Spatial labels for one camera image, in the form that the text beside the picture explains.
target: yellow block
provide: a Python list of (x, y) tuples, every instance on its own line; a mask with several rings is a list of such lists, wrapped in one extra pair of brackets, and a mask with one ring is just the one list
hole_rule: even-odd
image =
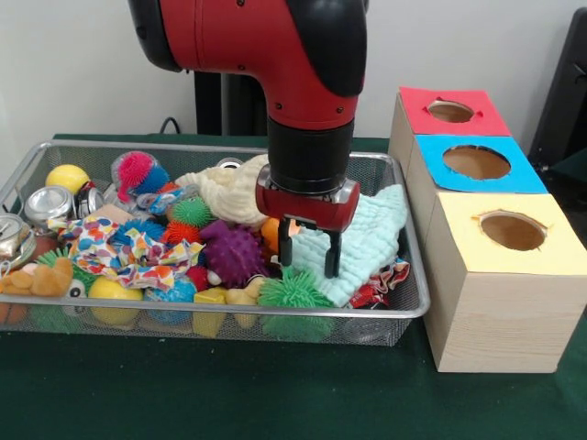
[[(226, 304), (226, 293), (227, 290), (221, 287), (199, 291), (194, 296), (194, 303)], [(194, 312), (194, 333), (205, 337), (216, 337), (226, 317), (226, 313), (220, 312)]]

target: metal basket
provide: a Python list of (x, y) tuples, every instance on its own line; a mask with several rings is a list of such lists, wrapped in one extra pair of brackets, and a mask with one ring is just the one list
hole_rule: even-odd
[[(34, 147), (18, 165), (6, 185), (0, 190), (4, 206), (10, 197), (20, 206), (38, 188), (44, 186), (47, 174), (56, 166), (71, 163), (82, 167), (97, 182), (110, 181), (110, 164), (122, 153), (145, 150), (155, 156), (173, 178), (189, 171), (199, 171), (230, 157), (247, 160), (264, 152), (257, 148), (226, 148), (207, 146), (175, 146), (157, 144), (107, 143), (53, 140)], [(349, 162), (349, 177), (360, 182), (361, 192), (374, 195), (393, 183), (404, 184), (398, 163), (384, 154), (353, 153)], [(391, 310), (352, 309), (294, 309), (260, 306), (234, 306), (170, 302), (132, 302), (89, 299), (42, 299), (0, 294), (0, 303), (20, 303), (28, 306), (28, 315), (18, 324), (0, 323), (0, 331), (76, 333), (112, 336), (155, 337), (217, 337), (255, 341), (322, 342), (392, 347), (402, 336), (411, 320), (428, 309), (429, 296), (426, 277), (415, 237), (411, 215), (400, 235), (400, 257), (412, 265), (409, 278), (392, 293)], [(97, 321), (92, 308), (108, 309), (110, 314), (129, 313), (136, 317), (128, 324), (108, 325)], [(174, 325), (159, 324), (153, 314), (175, 312)], [(242, 328), (238, 319), (246, 315), (256, 319), (249, 329)], [(263, 324), (279, 320), (284, 330), (279, 335), (267, 335)], [(218, 326), (214, 331), (206, 328)]]

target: colorful fabric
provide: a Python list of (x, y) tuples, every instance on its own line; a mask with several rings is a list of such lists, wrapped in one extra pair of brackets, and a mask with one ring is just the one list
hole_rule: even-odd
[(375, 303), (390, 306), (389, 293), (405, 281), (410, 274), (410, 263), (396, 258), (391, 266), (387, 266), (376, 275), (369, 278), (369, 281), (361, 286), (350, 298), (348, 307), (359, 309)]
[(129, 289), (151, 287), (169, 290), (174, 285), (175, 277), (197, 264), (204, 247), (199, 243), (183, 241), (167, 248), (134, 228), (126, 232), (130, 245), (113, 247), (108, 240), (117, 231), (118, 224), (103, 217), (90, 216), (76, 221), (50, 220), (49, 227), (72, 242), (69, 259), (80, 269), (104, 275)]

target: yellow toy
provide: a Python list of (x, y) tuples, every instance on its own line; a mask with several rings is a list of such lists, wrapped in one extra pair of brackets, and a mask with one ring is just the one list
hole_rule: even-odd
[[(141, 289), (126, 289), (116, 281), (100, 277), (92, 285), (88, 298), (94, 300), (142, 301), (143, 291)], [(137, 317), (138, 312), (138, 309), (92, 307), (94, 317), (108, 325), (128, 324)]]
[(89, 180), (90, 177), (80, 167), (76, 167), (75, 165), (60, 165), (49, 173), (45, 185), (60, 185), (75, 195)]
[[(227, 290), (221, 287), (199, 291), (194, 296), (194, 303), (226, 304), (226, 294)], [(194, 312), (194, 333), (206, 337), (216, 337), (226, 316), (227, 314), (222, 312)]]
[[(257, 305), (261, 286), (265, 283), (264, 277), (255, 277), (245, 289), (230, 289), (227, 291), (227, 304), (232, 305)], [(236, 313), (238, 325), (249, 329), (257, 322), (256, 314)]]

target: blue spiky ball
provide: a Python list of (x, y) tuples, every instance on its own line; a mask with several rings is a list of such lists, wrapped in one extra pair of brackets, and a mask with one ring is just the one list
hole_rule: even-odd
[(145, 180), (135, 188), (135, 193), (138, 195), (156, 193), (165, 186), (169, 180), (169, 173), (164, 170), (161, 165), (155, 165), (150, 169)]

